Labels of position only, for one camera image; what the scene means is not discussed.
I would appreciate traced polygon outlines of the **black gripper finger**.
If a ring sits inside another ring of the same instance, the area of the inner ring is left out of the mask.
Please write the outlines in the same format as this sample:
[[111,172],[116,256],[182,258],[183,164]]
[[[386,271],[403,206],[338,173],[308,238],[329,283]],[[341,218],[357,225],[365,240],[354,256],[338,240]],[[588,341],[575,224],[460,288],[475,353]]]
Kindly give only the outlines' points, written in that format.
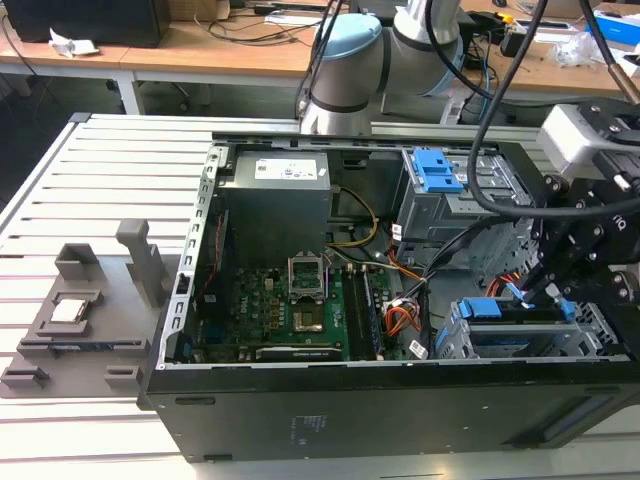
[[639,306],[639,263],[606,265],[585,261],[555,284],[573,302]]
[[[559,175],[544,177],[544,205],[582,211],[601,206],[592,180],[570,182]],[[561,296],[585,302],[593,289],[594,261],[589,258],[604,239],[603,221],[595,218],[536,219],[532,236],[537,263],[521,281],[524,301],[544,305]]]

